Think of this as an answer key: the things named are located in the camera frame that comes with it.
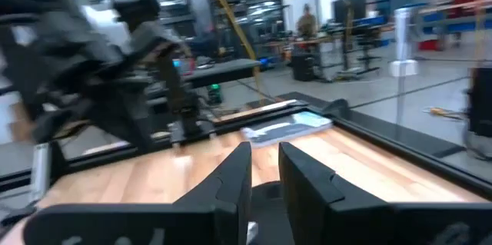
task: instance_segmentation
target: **glass panel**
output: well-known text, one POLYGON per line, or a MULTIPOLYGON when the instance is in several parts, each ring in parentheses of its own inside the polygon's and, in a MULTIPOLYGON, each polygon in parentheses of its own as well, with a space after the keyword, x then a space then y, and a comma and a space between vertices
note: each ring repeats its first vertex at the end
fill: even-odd
MULTIPOLYGON (((21 134, 25 129, 22 129, 20 125, 18 121, 11 122, 10 125, 7 125, 8 129, 6 129, 5 134, 9 135, 10 129, 17 126, 18 129, 14 131, 19 131, 21 134)), ((26 137, 22 138, 22 141, 13 140, 13 138, 0 145, 0 176, 29 169, 32 165, 32 144, 27 141, 26 137)))
POLYGON ((489 1, 395 0, 392 6, 412 10, 410 23, 414 27, 407 26, 412 54, 401 61, 417 72, 405 73, 406 77, 398 80, 396 121, 405 133, 400 140, 422 154, 492 182, 486 161, 490 138, 484 132, 470 131, 472 121, 467 115, 468 109, 480 105, 472 104, 467 94, 477 83, 471 72, 487 66, 484 60, 490 55, 490 37, 484 29, 490 23, 488 7, 477 8, 477 4, 488 6, 489 1))

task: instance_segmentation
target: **person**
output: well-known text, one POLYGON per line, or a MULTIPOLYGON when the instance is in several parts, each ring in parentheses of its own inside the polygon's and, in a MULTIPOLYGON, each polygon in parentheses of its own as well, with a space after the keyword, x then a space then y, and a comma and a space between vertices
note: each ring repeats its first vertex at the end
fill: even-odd
POLYGON ((299 18, 297 28, 302 38, 312 38, 316 35, 316 17, 311 14, 308 4, 304 5, 304 14, 299 18))

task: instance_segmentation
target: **wooden table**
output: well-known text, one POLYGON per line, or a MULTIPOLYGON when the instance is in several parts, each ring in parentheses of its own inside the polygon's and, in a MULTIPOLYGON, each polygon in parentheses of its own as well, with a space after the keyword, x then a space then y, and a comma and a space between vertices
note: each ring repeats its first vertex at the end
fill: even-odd
MULTIPOLYGON (((71 174, 60 179, 38 205, 172 203, 207 177, 243 140, 234 132, 190 144, 180 151, 168 149, 71 174)), ((336 127, 290 142, 352 184, 386 201, 486 201, 336 127)), ((253 149, 252 164, 254 186, 279 180, 278 146, 253 149)), ((23 226, 24 221, 15 225, 0 245, 22 245, 23 226)))

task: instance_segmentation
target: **lab floor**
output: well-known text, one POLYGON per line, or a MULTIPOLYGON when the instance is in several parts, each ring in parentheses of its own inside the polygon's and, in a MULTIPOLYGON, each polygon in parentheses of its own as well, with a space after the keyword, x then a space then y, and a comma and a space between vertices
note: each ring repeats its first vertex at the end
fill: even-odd
MULTIPOLYGON (((487 48, 486 56, 492 56, 487 48)), ((459 111, 466 107, 464 90, 469 85, 469 68, 475 56, 473 41, 466 40, 460 48, 450 48, 443 52, 418 52, 420 57, 428 58, 419 61, 419 73, 407 78, 393 78, 388 74, 388 62, 394 60, 394 45, 371 51, 372 55, 383 57, 375 63, 381 67, 379 75, 368 74, 360 81, 322 84, 319 82, 299 82, 291 77, 290 68, 278 67, 261 73, 260 89, 271 97, 298 91, 325 101, 338 98, 348 100, 350 106, 357 111, 369 114, 389 122, 399 121, 403 126, 442 138, 456 144, 462 144, 461 135, 464 122, 435 118, 425 112, 428 107, 439 107, 459 111)), ((362 53, 351 53, 355 59, 362 53)), ((324 52, 325 66, 341 61, 338 53, 324 52)), ((333 76, 341 67, 327 68, 324 73, 333 76)), ((254 91, 253 78, 232 81, 221 85, 226 108, 243 108, 250 101, 260 97, 254 91)), ((104 135, 96 128, 90 128, 77 139, 64 147, 67 157, 75 157, 91 147, 114 142, 115 139, 104 135)), ((492 165, 469 157, 466 152, 458 153, 443 159, 473 174, 492 181, 492 165)), ((26 143, 0 145, 0 175, 19 171, 30 167, 32 162, 32 146, 26 143)), ((20 207, 27 203, 27 188, 10 190, 0 194, 0 217, 5 215, 4 209, 20 207)))

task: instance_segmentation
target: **black metal frame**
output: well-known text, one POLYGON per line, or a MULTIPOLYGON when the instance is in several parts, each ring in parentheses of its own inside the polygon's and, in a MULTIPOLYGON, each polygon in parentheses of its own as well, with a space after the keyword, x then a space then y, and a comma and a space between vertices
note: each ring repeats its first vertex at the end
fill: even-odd
MULTIPOLYGON (((377 146, 380 146, 392 152, 398 157, 402 157, 403 159, 416 164, 417 166, 422 167, 433 174, 445 178, 453 182, 454 184, 469 190, 472 193, 478 194, 488 200, 492 200, 492 184, 488 181, 480 179, 479 177, 476 177, 473 174, 463 171, 457 167, 446 164, 436 157, 432 157, 430 155, 409 148, 398 141, 392 140, 390 138, 381 136, 376 132, 362 128, 361 126, 356 125, 349 120, 335 115, 333 112, 322 114, 319 110, 305 104, 287 104, 283 107, 274 108, 272 110, 260 111, 258 113, 248 114, 238 118, 228 119, 226 121, 219 121, 216 123, 216 133, 217 135, 227 134, 230 132, 238 131, 242 127, 247 127, 251 124, 261 123, 263 121, 268 121, 285 115, 295 114, 301 111, 312 111, 314 113, 330 118, 334 122, 335 126, 344 129, 351 134, 354 134, 355 136, 361 137, 372 144, 376 144, 377 146)), ((208 135, 203 134, 194 139, 186 140, 183 145, 207 138, 208 135)), ((73 174, 79 171, 84 171, 101 165, 110 164, 116 161, 123 161, 129 158, 141 156, 143 154, 149 154, 156 151, 169 149, 171 147, 172 146, 169 137, 164 137, 155 142, 155 146, 153 147, 152 151, 138 151, 136 147, 125 145, 122 147, 101 151, 97 154, 80 156, 71 160, 67 160, 64 167, 53 168, 57 171, 63 171, 64 175, 73 174)), ((52 178, 52 183, 54 184, 60 177, 64 175, 54 174, 52 178)), ((19 171, 0 177, 0 192, 28 185, 30 182, 30 178, 31 170, 19 171)))

